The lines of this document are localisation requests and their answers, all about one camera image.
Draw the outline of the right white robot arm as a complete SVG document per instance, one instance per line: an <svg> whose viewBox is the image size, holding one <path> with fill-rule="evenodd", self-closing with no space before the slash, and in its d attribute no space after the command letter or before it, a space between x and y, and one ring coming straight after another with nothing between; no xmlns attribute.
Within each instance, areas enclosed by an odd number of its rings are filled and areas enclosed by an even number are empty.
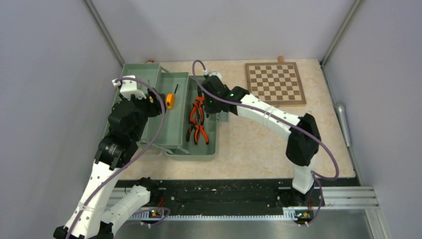
<svg viewBox="0 0 422 239"><path fill-rule="evenodd" d="M305 205L312 199L314 178L311 170L321 139L312 115L292 115L265 103L242 87L229 89L222 83L219 73L205 75L200 90L205 95L204 110L208 114L232 113L261 123L286 140L286 156L294 166L292 199L298 205Z"/></svg>

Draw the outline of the orange needle nose pliers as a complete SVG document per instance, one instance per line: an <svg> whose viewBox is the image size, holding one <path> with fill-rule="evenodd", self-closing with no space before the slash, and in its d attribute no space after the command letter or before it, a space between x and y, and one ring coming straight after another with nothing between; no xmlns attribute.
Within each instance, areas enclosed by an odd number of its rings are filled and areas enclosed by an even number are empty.
<svg viewBox="0 0 422 239"><path fill-rule="evenodd" d="M197 86L197 93L198 93L198 96L196 98L196 102L198 105L197 108L198 108L199 118L200 118L199 122L201 123L201 125L203 125L205 121L205 114L204 114L204 109L203 109L203 103L204 103L205 97L199 86Z"/></svg>

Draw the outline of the green plastic toolbox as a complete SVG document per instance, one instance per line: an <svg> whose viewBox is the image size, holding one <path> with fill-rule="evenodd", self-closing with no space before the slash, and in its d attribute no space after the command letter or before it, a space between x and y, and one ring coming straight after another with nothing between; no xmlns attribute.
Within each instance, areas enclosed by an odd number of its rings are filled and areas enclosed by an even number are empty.
<svg viewBox="0 0 422 239"><path fill-rule="evenodd" d="M188 134L202 76L169 72L160 63L125 64L121 75L97 160L128 162L146 146L179 161L215 159L219 124L228 121L227 113L205 115L207 138Z"/></svg>

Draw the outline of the orange tape measure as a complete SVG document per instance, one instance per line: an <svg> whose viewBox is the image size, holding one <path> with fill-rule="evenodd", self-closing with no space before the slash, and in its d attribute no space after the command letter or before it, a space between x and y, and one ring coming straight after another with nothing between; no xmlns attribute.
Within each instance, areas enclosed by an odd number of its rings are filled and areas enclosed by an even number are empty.
<svg viewBox="0 0 422 239"><path fill-rule="evenodd" d="M168 93L166 96L166 107L168 110L172 110L174 108L174 104L176 101L176 92L178 89L179 84L176 85L174 91L172 93Z"/></svg>

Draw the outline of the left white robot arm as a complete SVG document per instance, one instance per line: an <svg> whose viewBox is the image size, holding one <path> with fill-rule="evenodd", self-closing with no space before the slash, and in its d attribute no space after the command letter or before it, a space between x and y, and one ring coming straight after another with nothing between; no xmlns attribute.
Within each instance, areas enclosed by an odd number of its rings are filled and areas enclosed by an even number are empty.
<svg viewBox="0 0 422 239"><path fill-rule="evenodd" d="M153 91L121 96L112 106L108 133L98 145L88 183L70 219L55 229L55 239L112 239L137 209L158 203L156 182L141 178L127 196L106 209L123 170L138 150L148 119L165 112L165 95Z"/></svg>

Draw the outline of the grey metal flashlight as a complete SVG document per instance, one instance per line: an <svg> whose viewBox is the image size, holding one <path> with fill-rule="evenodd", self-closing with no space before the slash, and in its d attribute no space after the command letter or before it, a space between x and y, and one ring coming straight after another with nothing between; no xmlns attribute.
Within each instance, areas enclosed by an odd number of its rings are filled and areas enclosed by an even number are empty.
<svg viewBox="0 0 422 239"><path fill-rule="evenodd" d="M337 102L334 104L334 109L340 124L340 128L344 137L344 141L347 147L351 146L351 135L349 131L347 116L346 116L346 107L342 102Z"/></svg>

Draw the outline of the orange long nose pliers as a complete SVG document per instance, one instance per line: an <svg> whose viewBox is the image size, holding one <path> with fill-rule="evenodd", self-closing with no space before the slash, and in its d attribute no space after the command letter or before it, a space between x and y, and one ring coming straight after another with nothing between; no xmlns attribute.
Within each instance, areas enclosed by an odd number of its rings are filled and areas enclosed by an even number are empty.
<svg viewBox="0 0 422 239"><path fill-rule="evenodd" d="M209 137L207 133L205 132L205 128L201 124L195 125L195 133L194 133L194 144L198 144L200 136L203 136L205 139L206 145L209 144Z"/></svg>

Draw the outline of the orange diagonal cutters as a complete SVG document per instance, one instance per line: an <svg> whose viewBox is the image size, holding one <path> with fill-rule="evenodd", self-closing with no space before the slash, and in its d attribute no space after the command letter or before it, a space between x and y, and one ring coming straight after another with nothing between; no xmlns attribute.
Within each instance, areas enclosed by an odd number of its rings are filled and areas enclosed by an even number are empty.
<svg viewBox="0 0 422 239"><path fill-rule="evenodd" d="M185 136L186 142L190 141L192 134L193 134L194 144L198 144L198 141L199 141L199 126L194 122L190 123L190 126L189 126L188 131L187 131L186 136Z"/></svg>

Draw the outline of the orange combination pliers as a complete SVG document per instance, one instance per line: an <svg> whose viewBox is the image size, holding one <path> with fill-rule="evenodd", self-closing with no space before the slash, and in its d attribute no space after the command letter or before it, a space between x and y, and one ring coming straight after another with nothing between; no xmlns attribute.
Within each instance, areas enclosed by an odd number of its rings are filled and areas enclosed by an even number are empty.
<svg viewBox="0 0 422 239"><path fill-rule="evenodd" d="M199 124L201 124L200 122L199 122L199 112L198 112L198 108L197 108L197 102L196 102L196 100L193 102L193 108L192 108L192 110L191 110L191 113L190 113L190 117L189 117L189 121L190 122L196 122L196 123L199 123Z"/></svg>

